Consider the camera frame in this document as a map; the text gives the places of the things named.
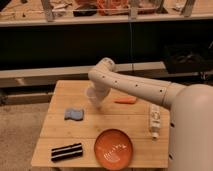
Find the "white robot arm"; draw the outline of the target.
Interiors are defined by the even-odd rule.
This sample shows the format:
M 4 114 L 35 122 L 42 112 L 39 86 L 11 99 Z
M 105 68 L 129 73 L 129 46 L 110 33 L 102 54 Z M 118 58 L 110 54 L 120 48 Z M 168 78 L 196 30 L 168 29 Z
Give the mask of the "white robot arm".
M 95 105 L 114 88 L 170 111 L 167 171 L 213 171 L 213 86 L 118 74 L 110 58 L 100 60 L 88 77 Z

